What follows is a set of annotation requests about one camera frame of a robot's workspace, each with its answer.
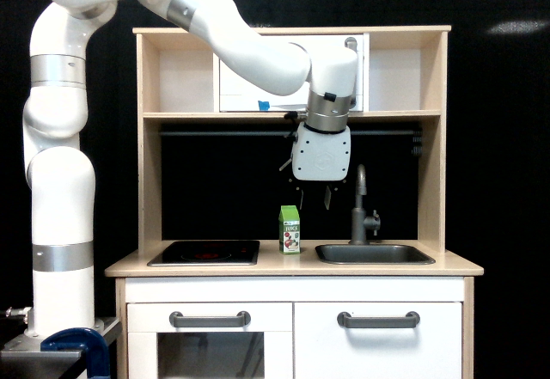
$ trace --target black cooktop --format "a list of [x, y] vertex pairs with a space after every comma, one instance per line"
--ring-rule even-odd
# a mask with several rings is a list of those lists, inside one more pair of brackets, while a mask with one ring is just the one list
[[147, 266], [255, 265], [257, 240], [175, 241]]

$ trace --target white microwave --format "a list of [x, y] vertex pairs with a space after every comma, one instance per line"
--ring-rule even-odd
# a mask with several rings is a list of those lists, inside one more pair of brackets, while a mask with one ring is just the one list
[[[357, 42], [357, 79], [355, 82], [356, 104], [352, 111], [363, 111], [364, 90], [368, 90], [368, 67], [364, 70], [364, 51], [369, 51], [368, 34], [338, 35], [264, 35], [277, 37], [284, 42], [297, 43], [300, 46], [345, 46], [346, 40], [354, 38]], [[309, 83], [294, 94], [280, 96], [270, 94], [237, 76], [226, 64], [220, 61], [220, 111], [305, 111], [309, 96]]]

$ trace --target oven door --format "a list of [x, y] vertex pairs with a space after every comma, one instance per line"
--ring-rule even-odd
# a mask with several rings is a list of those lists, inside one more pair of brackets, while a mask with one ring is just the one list
[[128, 304], [130, 379], [291, 379], [292, 303]]

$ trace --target toy kitchen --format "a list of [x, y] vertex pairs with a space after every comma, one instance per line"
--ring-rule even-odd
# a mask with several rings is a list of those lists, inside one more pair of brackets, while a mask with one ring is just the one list
[[[322, 184], [284, 167], [303, 106], [258, 107], [184, 30], [134, 30], [139, 240], [106, 269], [120, 378], [474, 377], [483, 269], [445, 248], [450, 30], [258, 28], [356, 41], [350, 167]], [[299, 254], [280, 252], [281, 205]]]

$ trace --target cabinet handle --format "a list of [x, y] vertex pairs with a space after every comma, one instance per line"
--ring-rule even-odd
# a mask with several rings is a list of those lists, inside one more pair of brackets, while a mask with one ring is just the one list
[[185, 317], [181, 312], [170, 315], [173, 327], [243, 327], [250, 323], [248, 312], [239, 312], [237, 316]]
[[420, 323], [420, 315], [409, 312], [405, 317], [351, 317], [342, 312], [336, 320], [348, 329], [414, 329]]

